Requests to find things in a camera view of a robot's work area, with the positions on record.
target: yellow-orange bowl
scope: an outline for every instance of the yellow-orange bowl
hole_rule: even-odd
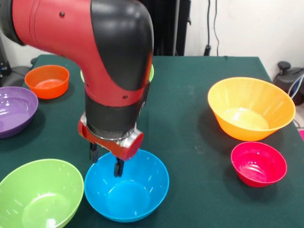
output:
[[[217,82],[208,92],[208,103],[223,131],[243,141],[262,140],[295,116],[295,104],[288,94],[250,77]]]

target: dark green table surface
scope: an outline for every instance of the dark green table surface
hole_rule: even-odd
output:
[[[88,142],[77,132],[84,111],[79,68],[64,58],[46,55],[34,67],[45,64],[62,65],[70,71],[69,89],[60,98],[40,100],[33,123],[22,133],[0,140],[0,180],[18,166],[43,158],[66,160],[83,177],[91,166]],[[142,148],[167,166],[167,197],[149,217],[120,224],[94,211],[84,196],[67,227],[304,227],[304,144],[293,124],[263,140],[284,155],[287,175],[278,184],[254,189],[244,185],[231,166],[231,150],[240,141],[220,129],[208,106],[209,88],[223,78],[269,80],[260,60],[155,57],[153,64],[155,76],[138,128],[145,133]]]

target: dark orange bowl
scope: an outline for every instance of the dark orange bowl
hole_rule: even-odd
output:
[[[69,76],[69,71],[62,66],[46,65],[28,72],[25,83],[37,97],[53,99],[67,91]]]

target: orange bowl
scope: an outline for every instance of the orange bowl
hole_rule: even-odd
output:
[[[214,84],[209,105],[224,132],[243,141],[258,141],[288,125],[295,105],[282,89],[269,82],[233,77]]]
[[[62,66],[47,65],[28,72],[25,83],[37,97],[53,99],[67,91],[69,75],[69,71]]]

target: purple bowl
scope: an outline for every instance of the purple bowl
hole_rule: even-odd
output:
[[[0,87],[0,139],[18,134],[32,121],[38,98],[22,87]]]

